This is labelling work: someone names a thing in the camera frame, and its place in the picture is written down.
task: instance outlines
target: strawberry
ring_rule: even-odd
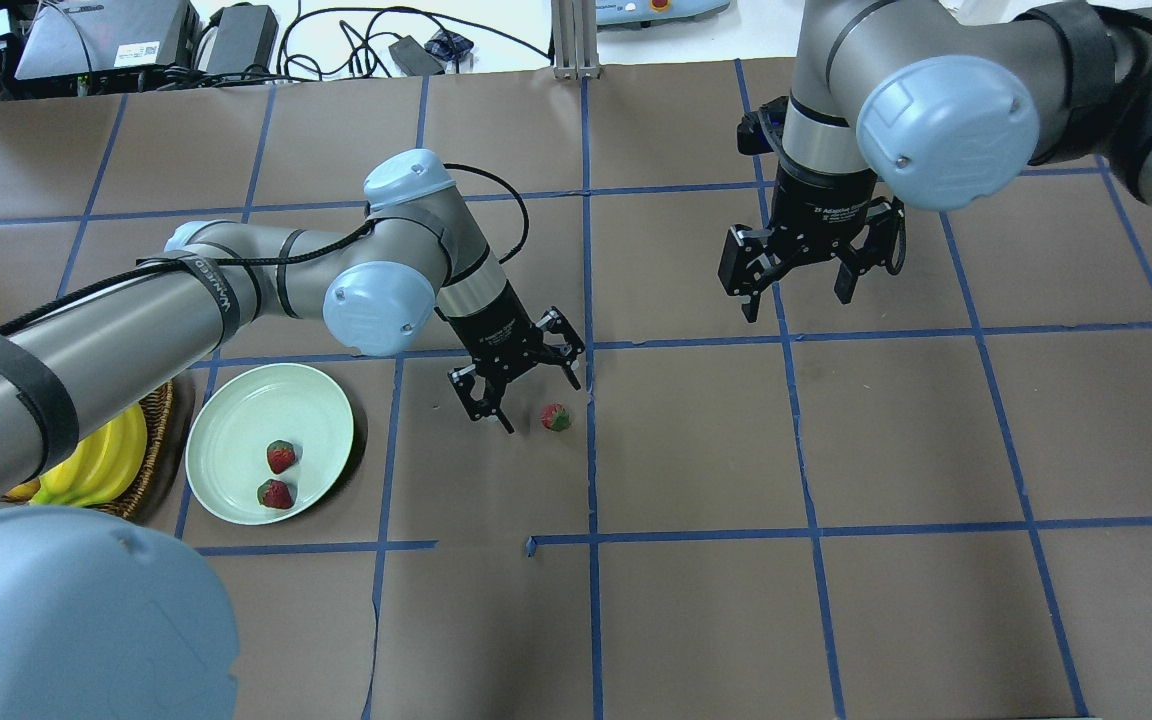
[[[546,430],[554,430],[558,433],[573,426],[573,417],[562,402],[554,402],[553,406],[545,406],[545,409],[540,410],[540,424]]]
[[[256,501],[274,510],[288,510],[291,509],[291,490],[283,480],[270,478],[256,488]]]
[[[270,463],[270,470],[274,475],[282,473],[283,470],[296,465],[296,448],[285,439],[275,439],[265,448],[265,461]]]

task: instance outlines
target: brown basket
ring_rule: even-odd
[[[180,387],[189,382],[182,382],[177,378],[157,387],[150,395],[141,399],[141,410],[145,414],[147,430],[145,442],[145,458],[141,462],[141,470],[132,479],[123,495],[114,498],[109,502],[90,506],[92,510],[107,511],[122,520],[136,521],[152,511],[157,503],[166,497],[166,491],[175,477],[175,467],[180,457],[179,438],[183,435],[182,424],[179,423],[180,410],[188,416],[189,409],[182,409],[182,401],[189,404],[188,397],[192,393],[188,388]],[[1,498],[5,502],[23,505],[24,501]]]

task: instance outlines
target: plate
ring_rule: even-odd
[[[265,461],[275,439],[296,447],[296,465],[282,475]],[[332,378],[308,365],[264,365],[226,382],[202,407],[184,447],[185,477],[217,518],[265,525],[319,501],[338,482],[351,446],[353,408]],[[256,488],[274,477],[296,487],[291,509],[256,500]]]

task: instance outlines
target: light blue cap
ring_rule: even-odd
[[[237,657],[194,548],[78,507],[0,510],[0,717],[233,717]]]
[[[1038,145],[1038,109],[1024,83],[995,61],[942,55],[879,83],[861,106],[856,139],[901,200],[956,210],[1025,168]]]
[[[448,176],[444,161],[433,151],[419,147],[399,152],[378,165],[362,182],[362,192],[371,202],[372,210],[385,210],[454,184],[456,181]]]
[[[434,313],[434,287],[416,268],[372,260],[338,275],[323,297],[323,321],[346,347],[399,355]]]
[[[177,232],[172,233],[172,238],[168,240],[168,243],[166,243],[162,250],[180,250],[182,247],[189,245],[189,241],[194,240],[194,236],[196,236],[202,228],[207,227],[207,225],[232,222],[233,220],[189,220],[188,223],[180,225],[180,227],[177,227]]]

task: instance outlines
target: sticker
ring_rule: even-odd
[[[114,56],[115,68],[132,68],[136,65],[152,63],[159,56],[159,41],[132,41],[128,45],[118,46],[118,55]]]

